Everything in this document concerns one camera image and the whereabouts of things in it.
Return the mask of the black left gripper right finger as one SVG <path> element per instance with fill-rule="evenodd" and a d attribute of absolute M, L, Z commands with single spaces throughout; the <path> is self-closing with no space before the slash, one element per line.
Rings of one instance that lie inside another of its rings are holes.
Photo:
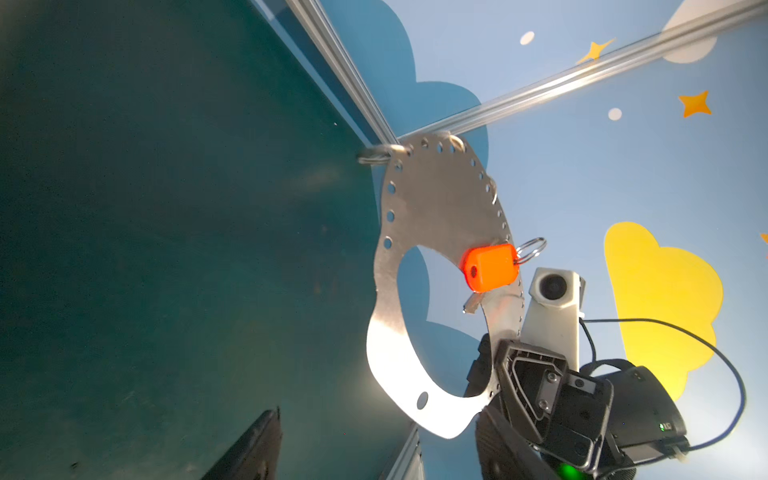
<path fill-rule="evenodd" d="M 480 412 L 475 442 L 484 480 L 558 480 L 556 472 L 515 431 L 500 411 Z"/>

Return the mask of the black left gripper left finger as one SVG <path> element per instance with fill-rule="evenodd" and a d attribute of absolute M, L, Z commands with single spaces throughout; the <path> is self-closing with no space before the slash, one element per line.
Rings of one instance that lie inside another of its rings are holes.
<path fill-rule="evenodd" d="M 201 477 L 202 480 L 273 480 L 282 446 L 279 408 L 264 411 Z"/>

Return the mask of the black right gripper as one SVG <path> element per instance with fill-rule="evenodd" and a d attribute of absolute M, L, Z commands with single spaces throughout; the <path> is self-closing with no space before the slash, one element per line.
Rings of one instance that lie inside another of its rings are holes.
<path fill-rule="evenodd" d="M 467 375 L 466 396 L 492 375 L 490 405 L 554 470 L 596 471 L 613 403 L 613 385 L 569 368 L 566 358 L 530 344 L 502 340 L 497 352 L 484 335 Z"/>

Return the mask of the red key tag with keyring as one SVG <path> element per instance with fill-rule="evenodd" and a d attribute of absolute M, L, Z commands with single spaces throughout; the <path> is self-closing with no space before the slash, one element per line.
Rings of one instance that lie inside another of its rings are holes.
<path fill-rule="evenodd" d="M 537 237 L 521 245 L 498 243 L 467 250 L 459 264 L 473 293 L 487 293 L 514 283 L 520 266 L 542 253 L 547 240 Z"/>

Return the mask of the grey perforated metal ring plate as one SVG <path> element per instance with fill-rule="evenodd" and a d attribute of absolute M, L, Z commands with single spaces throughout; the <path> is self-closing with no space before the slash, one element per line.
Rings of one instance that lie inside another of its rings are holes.
<path fill-rule="evenodd" d="M 459 264 L 471 248 L 514 244 L 511 223 L 498 197 L 486 190 L 489 174 L 469 142 L 452 152 L 449 133 L 411 136 L 410 150 L 387 165 L 381 193 L 381 231 L 373 276 L 376 303 L 370 317 L 366 355 L 370 371 L 391 400 L 432 434 L 453 439 L 493 398 L 492 376 L 480 394 L 456 396 L 444 390 L 422 364 L 408 333 L 401 268 L 415 250 L 425 257 L 427 317 L 455 328 L 470 296 Z"/>

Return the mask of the silver metal key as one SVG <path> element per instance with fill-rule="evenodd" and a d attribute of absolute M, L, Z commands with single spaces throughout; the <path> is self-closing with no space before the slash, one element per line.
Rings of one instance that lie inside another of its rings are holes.
<path fill-rule="evenodd" d="M 463 313 L 475 314 L 477 309 L 481 306 L 484 296 L 484 293 L 472 293 L 462 307 Z"/>

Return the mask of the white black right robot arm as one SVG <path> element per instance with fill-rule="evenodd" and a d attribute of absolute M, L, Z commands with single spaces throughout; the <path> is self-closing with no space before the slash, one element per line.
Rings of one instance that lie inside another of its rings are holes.
<path fill-rule="evenodd" d="M 467 375 L 466 396 L 493 375 L 493 398 L 475 441 L 485 479 L 632 479 L 644 464 L 683 454 L 686 426 L 647 368 L 609 359 L 571 369 L 551 350 L 488 337 Z"/>

